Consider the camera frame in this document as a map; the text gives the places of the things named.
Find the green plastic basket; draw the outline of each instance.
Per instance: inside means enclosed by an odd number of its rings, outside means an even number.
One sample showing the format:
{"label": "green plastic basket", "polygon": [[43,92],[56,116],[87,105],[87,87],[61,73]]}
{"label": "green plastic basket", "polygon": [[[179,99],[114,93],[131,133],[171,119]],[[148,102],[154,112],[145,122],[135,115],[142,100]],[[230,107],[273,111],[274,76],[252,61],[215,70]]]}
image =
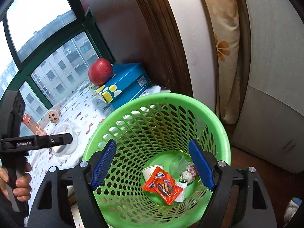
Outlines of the green plastic basket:
{"label": "green plastic basket", "polygon": [[98,206],[114,228],[189,227],[203,215],[211,197],[199,177],[186,188],[182,203],[165,204],[157,193],[141,189],[141,170],[162,164],[169,171],[177,154],[187,154],[196,138],[203,150],[230,164],[227,134],[216,115],[201,102],[175,93],[144,96],[126,103],[100,124],[83,160],[112,138],[117,153],[102,186],[94,192]]}

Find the orange snack wrapper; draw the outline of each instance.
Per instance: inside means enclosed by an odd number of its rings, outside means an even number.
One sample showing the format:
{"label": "orange snack wrapper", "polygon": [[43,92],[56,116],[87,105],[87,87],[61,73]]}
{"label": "orange snack wrapper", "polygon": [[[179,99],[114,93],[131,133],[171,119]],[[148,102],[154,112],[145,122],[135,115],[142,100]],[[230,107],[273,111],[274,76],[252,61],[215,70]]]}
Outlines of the orange snack wrapper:
{"label": "orange snack wrapper", "polygon": [[142,186],[142,189],[159,193],[168,205],[171,205],[176,197],[183,191],[183,188],[175,185],[172,176],[159,167],[156,167],[148,181]]}

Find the orange flower pattern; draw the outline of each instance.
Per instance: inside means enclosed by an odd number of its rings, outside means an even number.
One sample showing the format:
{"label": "orange flower pattern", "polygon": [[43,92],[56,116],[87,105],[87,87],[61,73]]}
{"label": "orange flower pattern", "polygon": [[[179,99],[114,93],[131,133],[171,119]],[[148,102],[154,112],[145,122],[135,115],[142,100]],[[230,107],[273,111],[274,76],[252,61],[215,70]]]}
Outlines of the orange flower pattern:
{"label": "orange flower pattern", "polygon": [[217,55],[219,60],[221,60],[222,62],[225,61],[225,57],[230,55],[230,51],[227,50],[227,48],[229,48],[229,44],[226,41],[221,41],[219,42],[219,44],[217,44],[217,35],[214,34],[214,38],[215,38],[215,44],[216,44],[216,50],[217,50]]}

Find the orange bottle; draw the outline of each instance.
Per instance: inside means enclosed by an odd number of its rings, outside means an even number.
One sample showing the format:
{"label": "orange bottle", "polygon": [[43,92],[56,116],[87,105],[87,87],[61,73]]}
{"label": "orange bottle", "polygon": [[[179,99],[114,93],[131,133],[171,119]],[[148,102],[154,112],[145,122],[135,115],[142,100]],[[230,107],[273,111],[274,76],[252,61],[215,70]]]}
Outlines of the orange bottle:
{"label": "orange bottle", "polygon": [[47,135],[47,133],[41,128],[31,116],[27,113],[24,114],[22,122],[32,131],[35,135]]}

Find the white tissue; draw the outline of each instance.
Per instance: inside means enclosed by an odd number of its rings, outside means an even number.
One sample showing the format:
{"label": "white tissue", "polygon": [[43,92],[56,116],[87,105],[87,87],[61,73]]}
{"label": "white tissue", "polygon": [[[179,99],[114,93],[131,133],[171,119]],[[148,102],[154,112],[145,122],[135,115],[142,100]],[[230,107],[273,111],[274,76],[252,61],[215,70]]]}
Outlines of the white tissue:
{"label": "white tissue", "polygon": [[187,184],[186,183],[178,183],[178,182],[176,182],[175,185],[183,188],[183,191],[178,195],[178,197],[176,197],[176,199],[174,201],[175,202],[183,202],[184,198],[185,198],[185,190],[187,188]]}

